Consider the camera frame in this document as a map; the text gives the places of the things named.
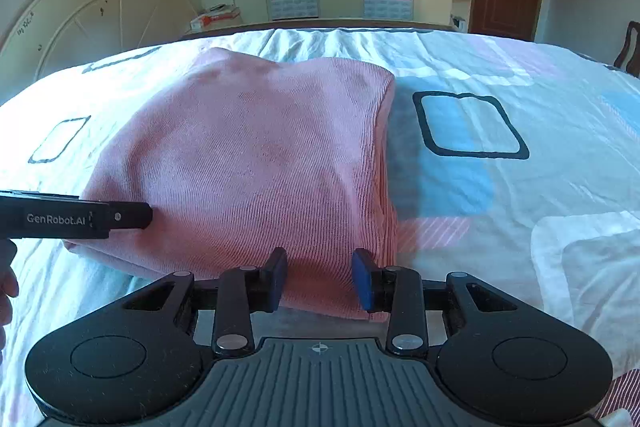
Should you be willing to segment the person's left hand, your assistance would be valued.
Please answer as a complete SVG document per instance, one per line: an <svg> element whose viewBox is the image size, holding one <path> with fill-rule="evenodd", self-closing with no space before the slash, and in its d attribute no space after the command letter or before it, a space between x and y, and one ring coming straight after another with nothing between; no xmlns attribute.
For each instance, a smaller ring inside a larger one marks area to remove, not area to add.
<svg viewBox="0 0 640 427"><path fill-rule="evenodd" d="M18 296L20 288L16 275L11 268L17 252L16 245L9 239L1 239L0 241L0 350L6 347L6 326L13 319L13 307L11 300Z"/></svg>

